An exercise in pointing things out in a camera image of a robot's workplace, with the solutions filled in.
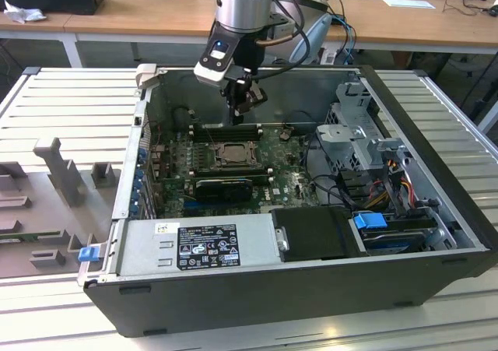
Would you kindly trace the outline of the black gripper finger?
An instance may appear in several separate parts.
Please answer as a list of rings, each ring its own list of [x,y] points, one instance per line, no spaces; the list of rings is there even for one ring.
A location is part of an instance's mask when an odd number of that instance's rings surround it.
[[[241,113],[258,107],[268,100],[267,93],[259,86],[257,82],[252,82],[249,89],[244,94],[244,102],[241,104]]]
[[[240,119],[236,117],[238,114],[237,108],[245,101],[245,85],[229,80],[225,87],[220,90],[220,94],[226,102],[223,123],[228,126],[238,125]]]

